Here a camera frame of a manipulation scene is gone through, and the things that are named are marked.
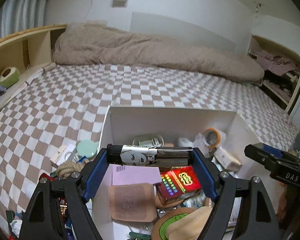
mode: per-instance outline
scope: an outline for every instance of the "green plush toy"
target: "green plush toy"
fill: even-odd
[[[16,67],[7,67],[1,72],[0,85],[9,88],[19,81],[19,77],[20,72]]]

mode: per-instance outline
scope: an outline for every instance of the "brown fluffy blanket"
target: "brown fluffy blanket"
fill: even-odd
[[[60,65],[122,64],[198,71],[234,81],[257,82],[264,71],[253,59],[167,36],[120,31],[99,24],[68,25],[55,44]]]

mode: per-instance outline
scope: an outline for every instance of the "screw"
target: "screw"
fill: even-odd
[[[254,176],[252,177],[252,179],[255,183],[259,183],[261,181],[261,179],[258,176]]]
[[[221,177],[223,177],[223,178],[227,178],[227,177],[229,177],[229,173],[228,173],[228,172],[226,172],[226,171],[222,171],[222,172],[220,172],[220,175],[221,175]]]
[[[48,181],[48,179],[46,177],[43,177],[40,179],[40,183],[46,183]]]
[[[78,178],[79,176],[80,176],[80,172],[78,172],[78,171],[75,171],[71,174],[71,177],[74,179]]]

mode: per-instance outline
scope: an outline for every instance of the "yellow logo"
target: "yellow logo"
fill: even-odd
[[[191,185],[192,184],[191,177],[186,172],[180,173],[179,177],[180,177],[181,181],[183,182],[183,184],[185,184],[185,185]]]

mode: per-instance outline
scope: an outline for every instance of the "mint green lid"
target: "mint green lid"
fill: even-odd
[[[99,142],[91,140],[82,140],[77,146],[77,153],[83,157],[86,156],[88,159],[97,154]]]

